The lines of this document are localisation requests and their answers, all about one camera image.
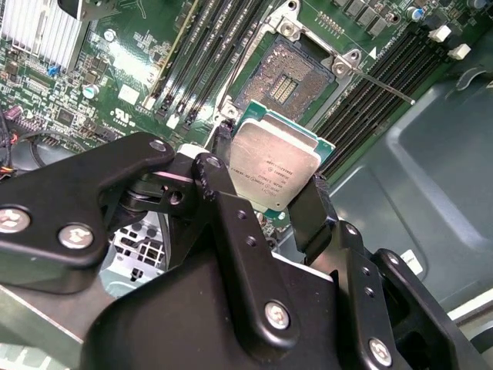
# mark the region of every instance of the motherboard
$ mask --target motherboard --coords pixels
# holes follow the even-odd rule
[[[255,101],[335,144],[320,167],[332,180],[493,13],[486,0],[98,3],[74,18],[56,0],[0,0],[1,104],[19,135],[62,133],[79,145],[45,142],[74,151],[137,131],[204,146]]]

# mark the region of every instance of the blue capacitor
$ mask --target blue capacitor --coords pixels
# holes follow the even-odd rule
[[[424,17],[424,10],[421,8],[415,8],[411,6],[407,8],[406,17],[412,22],[419,22]]]

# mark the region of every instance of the heatsink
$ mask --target heatsink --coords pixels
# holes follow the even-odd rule
[[[6,0],[2,15],[3,39],[65,71],[75,65],[87,27],[56,0]]]

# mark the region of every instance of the silver screw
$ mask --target silver screw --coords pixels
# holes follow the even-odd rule
[[[349,231],[349,234],[357,235],[357,230],[356,227],[354,227],[351,224],[346,224],[347,231]]]
[[[269,302],[265,305],[265,315],[269,324],[276,329],[284,330],[290,324],[290,316],[280,304]]]
[[[217,158],[215,158],[213,156],[208,156],[206,161],[207,161],[207,163],[212,164],[213,166],[215,166],[217,168],[221,167],[221,163],[219,163],[219,160],[217,160]]]
[[[346,67],[343,64],[337,64],[335,65],[335,72],[338,75],[342,75],[343,73],[346,72]]]
[[[166,147],[161,140],[153,140],[149,143],[149,145],[151,146],[151,148],[159,152],[166,152]]]
[[[31,217],[23,210],[4,208],[0,210],[0,233],[13,234],[23,231],[31,223]]]
[[[59,241],[70,249],[84,249],[91,245],[94,237],[90,229],[81,225],[69,225],[59,232]]]
[[[371,354],[378,362],[387,367],[392,365],[391,353],[380,339],[372,338],[368,344],[370,346]]]
[[[290,37],[294,34],[294,28],[291,24],[289,23],[284,23],[281,27],[280,27],[280,31],[283,35],[285,35],[286,37]]]
[[[391,260],[393,264],[399,264],[399,260],[393,254],[387,254],[388,259]]]

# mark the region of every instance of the black plastic arm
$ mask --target black plastic arm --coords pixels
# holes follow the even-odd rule
[[[0,233],[0,283],[58,294],[87,288],[106,255],[106,228],[126,185],[174,157],[166,143],[154,149],[156,140],[136,133],[3,183],[0,209],[24,211],[29,225]],[[62,245],[59,233],[68,225],[84,227],[92,243]]]

